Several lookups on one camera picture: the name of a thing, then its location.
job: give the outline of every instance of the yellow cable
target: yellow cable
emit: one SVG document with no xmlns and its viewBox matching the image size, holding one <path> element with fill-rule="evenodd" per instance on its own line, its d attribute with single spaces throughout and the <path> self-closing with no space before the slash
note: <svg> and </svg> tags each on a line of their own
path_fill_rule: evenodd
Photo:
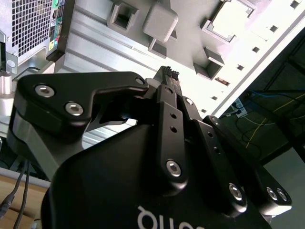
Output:
<svg viewBox="0 0 305 229">
<path fill-rule="evenodd" d="M 305 95 L 305 94 L 302 94 L 302 95 L 300 95 L 299 97 L 296 97 L 295 99 L 302 98 L 304 95 Z M 282 105 L 282 106 L 276 108 L 274 111 L 272 111 L 272 113 L 274 113 L 274 112 L 276 112 L 276 111 L 282 109 L 283 107 L 289 105 L 289 104 L 292 103 L 293 101 L 295 101 L 295 100 L 291 100 L 291 101 L 287 102 L 286 104 L 284 104 L 284 105 Z M 263 121 L 260 123 L 260 125 L 254 130 L 252 136 L 250 137 L 250 140 L 248 141 L 248 144 L 247 144 L 246 148 L 248 148 L 248 146 L 249 146 L 250 142 L 252 141 L 254 135 L 256 134 L 257 130 L 264 124 L 264 122 L 265 122 L 266 120 L 267 120 L 267 118 L 264 118 Z"/>
</svg>

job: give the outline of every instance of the black connector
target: black connector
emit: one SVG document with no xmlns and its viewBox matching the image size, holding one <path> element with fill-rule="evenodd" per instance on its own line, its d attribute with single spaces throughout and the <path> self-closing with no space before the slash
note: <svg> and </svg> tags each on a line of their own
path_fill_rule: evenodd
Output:
<svg viewBox="0 0 305 229">
<path fill-rule="evenodd" d="M 15 196 L 13 194 L 9 194 L 0 205 L 0 221 L 3 219 L 6 212 L 9 210 L 11 203 L 13 202 Z"/>
</svg>

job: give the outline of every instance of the metal mesh panel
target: metal mesh panel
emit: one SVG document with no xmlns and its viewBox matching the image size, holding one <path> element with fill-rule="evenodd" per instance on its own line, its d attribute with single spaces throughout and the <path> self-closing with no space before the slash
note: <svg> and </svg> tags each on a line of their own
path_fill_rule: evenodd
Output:
<svg viewBox="0 0 305 229">
<path fill-rule="evenodd" d="M 12 0 L 12 46 L 18 56 L 36 47 L 49 36 L 52 0 Z"/>
</svg>

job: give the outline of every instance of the black cable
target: black cable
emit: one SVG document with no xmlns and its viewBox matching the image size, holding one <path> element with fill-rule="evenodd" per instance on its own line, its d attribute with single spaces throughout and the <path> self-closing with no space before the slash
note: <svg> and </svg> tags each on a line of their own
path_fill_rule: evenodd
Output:
<svg viewBox="0 0 305 229">
<path fill-rule="evenodd" d="M 21 182 L 21 178 L 25 172 L 25 169 L 26 169 L 26 166 L 27 166 L 27 163 L 25 162 L 23 167 L 22 167 L 22 171 L 21 173 L 19 174 L 19 177 L 16 181 L 16 184 L 15 184 L 15 188 L 12 190 L 11 193 L 9 193 L 5 199 L 3 200 L 3 202 L 1 203 L 0 205 L 0 221 L 3 219 L 5 213 L 8 211 L 8 209 L 10 208 L 11 206 L 11 203 L 13 202 L 14 198 L 15 198 L 15 194 L 18 190 L 18 187 L 20 185 L 20 182 Z"/>
<path fill-rule="evenodd" d="M 27 202 L 27 195 L 28 195 L 28 189 L 29 189 L 29 179 L 30 179 L 30 162 L 26 161 L 26 164 L 27 164 L 27 178 L 25 180 L 25 185 L 24 185 L 22 204 L 21 204 L 21 208 L 20 208 L 20 211 L 18 213 L 18 216 L 17 216 L 17 219 L 15 221 L 13 229 L 18 229 L 18 226 L 21 222 L 21 218 L 23 216 L 23 212 L 24 212 L 24 209 L 25 209 L 25 204 Z"/>
</svg>

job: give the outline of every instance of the white wall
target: white wall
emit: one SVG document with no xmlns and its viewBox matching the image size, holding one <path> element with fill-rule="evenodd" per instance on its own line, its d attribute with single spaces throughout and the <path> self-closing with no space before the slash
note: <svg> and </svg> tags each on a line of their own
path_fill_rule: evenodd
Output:
<svg viewBox="0 0 305 229">
<path fill-rule="evenodd" d="M 305 227 L 305 163 L 292 148 L 268 163 L 265 168 L 289 193 L 292 209 L 271 221 L 273 229 Z"/>
</svg>

